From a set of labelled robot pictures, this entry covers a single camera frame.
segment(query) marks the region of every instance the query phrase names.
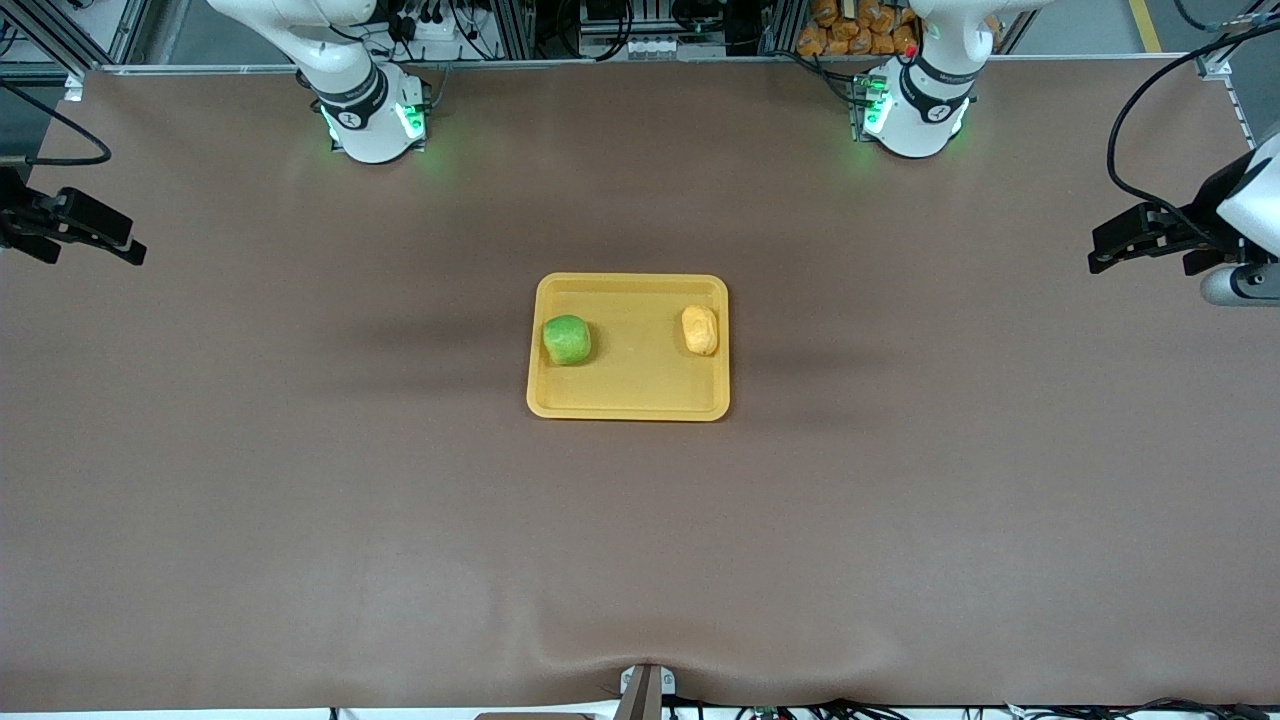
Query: green led light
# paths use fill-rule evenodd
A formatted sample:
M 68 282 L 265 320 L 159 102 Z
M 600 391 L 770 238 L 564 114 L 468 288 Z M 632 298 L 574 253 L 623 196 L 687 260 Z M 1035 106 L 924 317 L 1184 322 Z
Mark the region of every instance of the green led light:
M 412 138 L 422 137 L 424 126 L 422 110 L 417 105 L 396 105 L 396 114 L 399 115 L 401 124 L 404 126 L 404 133 Z
M 884 119 L 888 118 L 888 111 L 893 109 L 892 97 L 892 95 L 886 92 L 867 109 L 867 123 L 864 126 L 867 132 L 877 133 L 884 129 Z
M 329 126 L 329 137 L 332 137 L 334 142 L 342 142 L 338 140 L 338 128 L 333 127 L 333 118 L 329 117 L 329 110 L 321 106 L 320 117 L 324 118 L 324 124 Z

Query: black cable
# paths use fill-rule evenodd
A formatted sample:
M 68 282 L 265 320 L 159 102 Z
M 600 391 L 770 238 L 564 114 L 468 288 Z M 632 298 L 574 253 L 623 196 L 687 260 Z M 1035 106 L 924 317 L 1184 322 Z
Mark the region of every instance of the black cable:
M 476 12 L 479 10 L 479 8 L 476 6 L 476 1 L 475 0 L 466 0 L 466 3 L 470 6 L 470 13 L 467 13 L 467 22 L 471 23 L 471 29 L 472 29 L 472 32 L 475 32 L 475 36 L 476 36 L 475 38 L 480 41 L 480 46 L 484 47 L 484 51 L 490 58 L 493 58 L 494 60 L 497 60 L 498 59 L 498 49 L 495 49 L 495 47 L 490 49 L 489 47 L 489 41 L 485 40 L 485 37 L 484 37 L 484 27 L 486 24 L 489 24 L 490 19 L 493 19 L 493 8 L 486 9 L 485 10 L 485 15 L 484 15 L 484 20 L 477 23 L 476 22 Z
M 582 60 L 586 59 L 586 56 L 568 41 L 568 36 L 566 35 L 568 32 L 568 27 L 573 27 L 575 22 L 581 23 L 577 18 L 570 18 L 568 27 L 564 26 L 564 10 L 572 1 L 573 0 L 561 0 L 559 5 L 556 8 L 556 35 L 559 36 L 561 45 L 564 46 L 566 53 Z M 604 54 L 593 58 L 596 63 L 612 59 L 614 55 L 621 53 L 627 46 L 627 41 L 631 40 L 631 31 L 635 27 L 635 9 L 631 8 L 631 0 L 618 1 L 622 4 L 618 14 L 618 33 Z
M 1240 35 L 1235 35 L 1235 36 L 1231 36 L 1231 37 L 1224 37 L 1221 40 L 1216 40 L 1213 42 L 1210 42 L 1208 45 L 1204 45 L 1203 47 L 1192 50 L 1190 53 L 1188 53 L 1188 54 L 1178 58 L 1176 60 L 1171 60 L 1165 67 L 1162 67 L 1158 70 L 1156 70 L 1140 86 L 1138 86 L 1138 90 L 1135 90 L 1133 92 L 1133 95 L 1129 96 L 1129 100 L 1124 104 L 1124 108 L 1120 109 L 1120 114 L 1116 115 L 1116 120 L 1111 126 L 1111 135 L 1107 137 L 1107 177 L 1111 178 L 1111 182 L 1115 183 L 1116 187 L 1119 187 L 1120 190 L 1128 192 L 1129 195 L 1132 195 L 1134 197 L 1146 200 L 1148 202 L 1155 202 L 1162 210 L 1165 210 L 1166 213 L 1169 213 L 1170 215 L 1172 215 L 1174 218 L 1176 218 L 1179 223 L 1183 223 L 1188 228 L 1190 228 L 1192 231 L 1194 231 L 1196 234 L 1198 234 L 1206 242 L 1212 243 L 1213 238 L 1210 237 L 1210 234 L 1207 232 L 1204 232 L 1203 229 L 1201 229 L 1198 225 L 1196 225 L 1194 223 L 1192 223 L 1187 218 L 1187 215 L 1183 214 L 1181 210 L 1179 210 L 1176 206 L 1174 206 L 1172 202 L 1165 200 L 1164 197 L 1160 197 L 1158 195 L 1156 195 L 1153 192 L 1148 192 L 1148 191 L 1142 190 L 1139 187 L 1134 187 L 1134 186 L 1129 184 L 1128 182 L 1125 182 L 1124 179 L 1120 178 L 1120 174 L 1116 173 L 1116 140 L 1120 137 L 1120 127 L 1124 126 L 1125 118 L 1129 117 L 1129 111 L 1133 110 L 1134 105 L 1138 104 L 1138 100 L 1140 100 L 1142 96 L 1146 95 L 1148 90 L 1151 90 L 1151 86 L 1156 85 L 1156 82 L 1160 81 L 1160 78 L 1167 76 L 1169 73 L 1174 72 L 1179 67 L 1181 67 L 1181 65 L 1184 65 L 1187 63 L 1190 63 L 1192 60 L 1194 60 L 1196 58 L 1199 58 L 1201 55 L 1207 55 L 1207 54 L 1210 54 L 1210 53 L 1212 53 L 1215 50 L 1221 50 L 1222 47 L 1226 47 L 1228 45 L 1234 45 L 1234 44 L 1238 44 L 1238 42 L 1245 42 L 1248 40 L 1253 40 L 1254 37 L 1261 37 L 1263 35 L 1267 35 L 1267 33 L 1271 33 L 1271 32 L 1276 32 L 1276 31 L 1280 31 L 1280 22 L 1266 24 L 1266 26 L 1262 26 L 1262 27 L 1258 27 L 1258 28 L 1253 28 L 1253 29 L 1251 29 L 1248 32 L 1244 32 L 1244 33 L 1240 33 Z
M 724 18 L 710 18 L 710 22 L 705 23 L 695 20 L 691 5 L 692 0 L 672 0 L 671 3 L 671 19 L 685 32 L 704 35 L 724 29 Z
M 864 100 L 859 100 L 856 97 L 846 95 L 845 91 L 840 87 L 840 85 L 837 85 L 837 83 L 846 83 L 847 85 L 847 83 L 852 82 L 854 81 L 854 76 L 846 76 L 844 73 L 837 73 L 837 72 L 833 72 L 833 70 L 828 70 L 828 69 L 823 68 L 818 63 L 817 58 L 814 58 L 813 64 L 810 64 L 803 56 L 800 56 L 800 55 L 797 55 L 797 54 L 795 54 L 795 53 L 792 53 L 790 50 L 769 50 L 764 55 L 765 56 L 774 56 L 776 55 L 776 56 L 780 56 L 780 58 L 787 58 L 791 61 L 794 61 L 797 65 L 800 65 L 801 68 L 809 70 L 810 73 L 814 73 L 815 76 L 820 77 L 824 83 L 827 83 L 827 87 L 836 95 L 836 97 L 840 97 L 841 100 L 844 100 L 845 102 L 847 102 L 850 105 L 865 105 L 867 104 L 867 101 L 864 101 Z
M 462 33 L 462 40 L 467 41 L 467 45 L 476 51 L 476 55 L 480 55 L 481 60 L 493 60 L 493 58 L 486 55 L 484 50 L 480 50 L 480 47 L 471 41 L 471 33 L 462 29 L 462 18 L 458 17 L 458 1 L 460 0 L 449 0 L 449 9 L 453 10 L 453 22 L 458 26 L 458 32 Z M 476 29 L 476 15 L 474 9 L 471 10 L 471 31 L 479 37 L 480 31 Z
M 1178 9 L 1178 14 L 1183 17 L 1183 20 L 1185 20 L 1187 24 L 1192 26 L 1198 31 L 1208 32 L 1207 24 L 1197 20 L 1196 18 L 1192 17 L 1190 13 L 1187 12 L 1187 5 L 1183 5 L 1183 0 L 1174 0 L 1174 8 Z
M 371 35 L 371 33 L 365 33 L 365 35 L 362 35 L 360 37 L 356 37 L 353 35 L 347 35 L 347 33 L 342 32 L 340 29 L 338 29 L 337 26 L 329 26 L 329 29 L 332 29 L 333 33 L 337 35 L 338 37 L 346 37 L 347 40 L 352 40 L 352 41 L 356 41 L 356 42 L 360 42 L 360 44 L 364 44 L 365 38 Z
M 10 28 L 13 29 L 13 35 L 9 35 Z M 0 58 L 13 50 L 14 42 L 18 42 L 18 28 L 15 26 L 10 26 L 9 20 L 0 19 L 0 45 L 4 45 L 4 49 L 0 50 Z
M 631 28 L 635 27 L 636 14 L 635 10 L 631 8 L 631 0 L 618 0 L 618 1 L 622 3 L 625 8 L 623 17 L 626 17 L 627 20 L 626 29 L 625 31 L 622 29 L 622 17 L 620 17 L 618 36 L 613 41 L 613 45 L 609 46 L 609 49 L 603 55 L 595 59 L 596 63 L 603 63 L 605 60 L 612 59 L 614 55 L 621 53 L 627 46 L 627 42 L 631 40 Z
M 28 165 L 58 165 L 58 167 L 63 167 L 63 168 L 73 168 L 73 167 L 82 167 L 82 165 L 100 165 L 100 164 L 102 164 L 102 163 L 105 163 L 105 161 L 108 161 L 108 160 L 111 159 L 111 149 L 108 147 L 105 142 L 102 142 L 101 140 L 99 140 L 97 137 L 95 137 L 93 133 L 91 133 L 87 129 L 84 129 L 81 126 L 78 126 L 74 120 L 70 120 L 69 118 L 67 118 L 67 115 L 63 115 L 58 110 L 54 110 L 52 108 L 50 108 L 49 105 L 45 105 L 40 100 L 36 100 L 31 95 L 27 95 L 27 92 L 24 92 L 20 87 L 14 86 L 13 83 L 10 83 L 9 81 L 6 81 L 4 78 L 0 78 L 0 87 L 8 90 L 9 92 L 12 92 L 14 95 L 17 95 L 18 97 L 22 97 L 28 104 L 31 104 L 32 106 L 35 106 L 40 111 L 45 113 L 50 118 L 54 118 L 58 122 L 63 123 L 64 126 L 67 126 L 67 127 L 72 128 L 73 131 L 78 132 L 81 135 L 81 137 L 83 137 L 84 140 L 92 142 L 97 147 L 97 150 L 100 152 L 96 158 L 31 158 L 31 156 L 27 156 L 23 160 Z

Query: metal bracket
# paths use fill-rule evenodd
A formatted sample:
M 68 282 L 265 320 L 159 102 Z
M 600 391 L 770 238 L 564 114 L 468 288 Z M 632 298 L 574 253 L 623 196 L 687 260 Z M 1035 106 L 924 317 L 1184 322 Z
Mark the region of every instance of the metal bracket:
M 630 667 L 622 673 L 622 700 L 613 720 L 662 720 L 664 693 L 676 693 L 675 673 L 658 665 Z
M 79 102 L 84 99 L 84 79 L 76 76 L 67 76 L 67 81 L 63 82 L 63 88 L 67 91 L 63 94 L 63 100 L 68 102 Z
M 1229 60 L 1207 60 L 1196 58 L 1196 72 L 1201 79 L 1228 79 L 1231 77 L 1231 63 Z
M 627 685 L 631 683 L 631 678 L 635 676 L 637 667 L 657 667 L 662 674 L 662 694 L 676 694 L 676 674 L 660 665 L 632 665 L 627 667 L 622 671 L 622 682 L 618 684 L 618 692 L 627 692 Z

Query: green ball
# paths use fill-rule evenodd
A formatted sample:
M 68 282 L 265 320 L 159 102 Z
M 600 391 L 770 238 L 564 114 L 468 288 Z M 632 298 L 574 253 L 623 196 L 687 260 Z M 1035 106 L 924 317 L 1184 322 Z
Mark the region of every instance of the green ball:
M 591 331 L 577 315 L 552 318 L 543 325 L 543 345 L 552 363 L 576 365 L 591 354 Z

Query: wire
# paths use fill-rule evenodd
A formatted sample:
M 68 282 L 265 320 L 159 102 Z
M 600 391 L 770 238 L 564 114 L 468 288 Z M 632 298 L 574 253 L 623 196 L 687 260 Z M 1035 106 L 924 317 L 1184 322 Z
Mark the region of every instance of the wire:
M 1197 20 L 1196 18 L 1192 17 L 1190 13 L 1187 12 L 1187 5 L 1183 4 L 1183 0 L 1174 0 L 1174 8 L 1178 9 L 1178 14 L 1183 17 L 1183 20 L 1185 20 L 1187 24 L 1192 26 L 1198 31 L 1208 32 L 1207 24 Z
M 431 100 L 433 110 L 439 108 L 440 102 L 444 101 L 444 87 L 449 85 L 449 74 L 452 73 L 453 73 L 453 63 L 451 61 L 448 65 L 444 65 L 444 77 L 440 78 L 440 87 L 439 90 L 435 91 L 435 99 Z
M 476 37 L 480 37 L 480 31 L 479 31 L 479 29 L 476 29 L 476 20 L 475 20 L 476 15 L 475 15 L 475 9 L 472 9 L 472 12 L 471 12 L 471 29 L 470 29 L 470 31 L 465 31 L 465 29 L 462 29 L 462 18 L 461 18 L 461 17 L 458 17 L 458 0 L 449 0 L 449 9 L 452 9 L 452 10 L 453 10 L 453 22 L 454 22 L 454 23 L 457 23 L 457 26 L 458 26 L 458 32 L 461 32 L 461 33 L 462 33 L 462 40 L 466 40 L 466 41 L 467 41 L 467 45 L 470 45 L 470 46 L 471 46 L 471 49 L 476 51 L 476 55 L 480 55 L 480 59 L 481 59 L 481 60 L 493 60 L 493 58 L 492 58 L 492 56 L 489 56 L 488 54 L 485 54 L 485 51 L 484 51 L 484 50 L 480 50 L 480 46 L 477 46 L 477 45 L 476 45 L 476 44 L 475 44 L 475 42 L 474 42 L 472 40 L 471 40 L 471 33 L 472 33 L 472 32 L 475 32 L 475 33 L 476 33 Z
M 67 168 L 67 167 L 81 167 L 81 165 L 100 165 L 100 164 L 102 164 L 102 163 L 105 163 L 105 161 L 108 161 L 108 160 L 111 159 L 111 149 L 108 147 L 105 142 L 102 142 L 96 136 L 93 136 L 93 133 L 91 133 L 87 129 L 82 128 L 74 120 L 68 119 L 67 115 L 63 115 L 58 110 L 54 110 L 52 108 L 50 108 L 49 105 L 45 105 L 40 100 L 36 100 L 31 95 L 27 95 L 27 92 L 23 91 L 20 87 L 14 86 L 12 82 L 9 82 L 9 81 L 6 81 L 4 78 L 0 78 L 0 87 L 8 90 L 9 92 L 12 92 L 14 95 L 17 95 L 18 97 L 22 97 L 28 104 L 31 104 L 32 106 L 35 106 L 40 111 L 45 113 L 50 118 L 54 118 L 58 122 L 63 123 L 64 126 L 67 126 L 67 127 L 72 128 L 73 131 L 78 132 L 81 135 L 81 137 L 83 137 L 84 140 L 92 142 L 99 149 L 99 152 L 100 152 L 96 158 L 38 158 L 38 156 L 37 158 L 31 158 L 31 156 L 27 156 L 23 160 L 28 165 L 59 165 L 59 167 Z
M 865 105 L 867 104 L 865 100 L 859 100 L 856 97 L 846 95 L 845 91 L 840 87 L 840 85 L 837 85 L 837 83 L 841 83 L 841 82 L 842 83 L 851 83 L 851 82 L 854 82 L 854 76 L 846 76 L 844 73 L 837 73 L 835 70 L 828 70 L 828 69 L 823 68 L 818 63 L 817 58 L 814 58 L 813 59 L 813 64 L 810 64 L 803 56 L 800 56 L 800 55 L 797 55 L 797 54 L 795 54 L 795 53 L 792 53 L 790 50 L 769 50 L 768 53 L 765 53 L 765 56 L 787 58 L 791 61 L 799 64 L 801 68 L 809 70 L 810 73 L 817 74 L 818 77 L 822 78 L 822 81 L 824 83 L 827 83 L 827 87 L 836 95 L 836 97 L 840 97 L 841 100 L 844 100 L 845 102 L 847 102 L 850 105 Z
M 338 29 L 337 26 L 329 26 L 329 29 L 332 29 L 333 33 L 337 35 L 338 37 L 346 37 L 347 40 L 351 40 L 351 41 L 355 41 L 355 42 L 361 42 L 361 44 L 365 42 L 366 37 L 369 37 L 370 35 L 372 35 L 371 32 L 366 32 L 365 35 L 361 35 L 360 37 L 356 37 L 353 35 L 347 35 L 347 33 L 342 32 L 340 29 Z
M 13 28 L 13 35 L 9 35 L 9 28 Z M 0 50 L 0 58 L 3 58 L 9 50 L 13 50 L 13 44 L 18 42 L 18 28 L 9 24 L 9 20 L 0 19 L 0 45 L 4 46 Z
M 1116 120 L 1111 126 L 1111 135 L 1110 135 L 1110 137 L 1107 137 L 1107 177 L 1111 178 L 1111 182 L 1115 183 L 1116 187 L 1119 187 L 1120 190 L 1128 192 L 1129 195 L 1132 195 L 1134 197 L 1146 200 L 1148 202 L 1155 202 L 1162 210 L 1165 210 L 1166 213 L 1169 213 L 1170 215 L 1172 215 L 1174 218 L 1176 218 L 1178 222 L 1185 224 L 1188 228 L 1190 228 L 1192 231 L 1194 231 L 1196 234 L 1198 234 L 1206 242 L 1212 243 L 1213 238 L 1210 237 L 1210 234 L 1207 232 L 1204 232 L 1203 229 L 1201 229 L 1198 225 L 1196 225 L 1194 223 L 1192 223 L 1187 218 L 1187 215 L 1183 214 L 1181 210 L 1179 210 L 1178 208 L 1174 206 L 1174 204 L 1171 204 L 1170 201 L 1165 200 L 1164 197 L 1160 197 L 1158 195 L 1156 195 L 1153 192 L 1148 192 L 1148 191 L 1142 190 L 1139 187 L 1134 187 L 1134 186 L 1129 184 L 1128 182 L 1125 182 L 1124 179 L 1120 178 L 1120 174 L 1116 173 L 1116 140 L 1120 137 L 1120 127 L 1124 126 L 1125 118 L 1129 117 L 1129 111 L 1133 110 L 1134 105 L 1138 104 L 1138 100 L 1140 100 L 1142 96 L 1146 95 L 1148 90 L 1151 90 L 1151 86 L 1156 85 L 1156 82 L 1160 81 L 1160 78 L 1167 76 L 1169 73 L 1174 72 L 1179 67 L 1181 67 L 1181 65 L 1184 65 L 1187 63 L 1190 63 L 1192 60 L 1194 60 L 1196 58 L 1199 58 L 1201 55 L 1207 55 L 1207 54 L 1210 54 L 1210 53 L 1212 53 L 1215 50 L 1220 50 L 1222 47 L 1226 47 L 1228 45 L 1235 45 L 1235 44 L 1239 44 L 1239 42 L 1245 42 L 1248 40 L 1253 40 L 1254 37 L 1261 37 L 1263 35 L 1267 35 L 1267 33 L 1271 33 L 1271 32 L 1276 32 L 1276 31 L 1280 31 L 1280 22 L 1272 23 L 1272 24 L 1267 24 L 1267 26 L 1262 26 L 1262 27 L 1258 27 L 1258 28 L 1253 28 L 1253 29 L 1251 29 L 1248 32 L 1243 32 L 1240 35 L 1235 35 L 1235 36 L 1231 36 L 1231 37 L 1224 37 L 1221 40 L 1216 40 L 1213 42 L 1210 42 L 1208 45 L 1204 45 L 1203 47 L 1192 50 L 1190 53 L 1188 53 L 1188 54 L 1178 58 L 1176 60 L 1170 61 L 1165 67 L 1162 67 L 1158 70 L 1156 70 L 1140 86 L 1138 86 L 1138 90 L 1135 90 L 1133 92 L 1133 95 L 1129 96 L 1129 100 L 1124 104 L 1124 108 L 1120 109 L 1120 114 L 1116 115 Z
M 556 33 L 559 36 L 561 44 L 564 46 L 566 53 L 577 59 L 585 59 L 586 56 L 582 55 L 579 50 L 576 50 L 573 44 L 571 44 L 568 41 L 568 37 L 564 35 L 568 31 L 568 27 L 564 27 L 563 23 L 564 10 L 570 6 L 572 1 L 573 0 L 561 0 L 559 6 L 556 9 Z M 593 60 L 595 60 L 596 63 L 603 63 L 605 60 L 612 59 L 614 55 L 621 53 L 627 46 L 627 41 L 631 40 L 631 29 L 635 27 L 635 18 L 636 18 L 635 9 L 631 6 L 631 0 L 618 0 L 618 3 L 622 5 L 622 12 L 618 14 L 618 33 L 614 37 L 613 42 L 609 45 L 609 49 L 604 51 L 604 54 L 593 58 Z M 572 27 L 575 22 L 581 24 L 581 20 L 575 20 L 571 18 L 568 26 Z

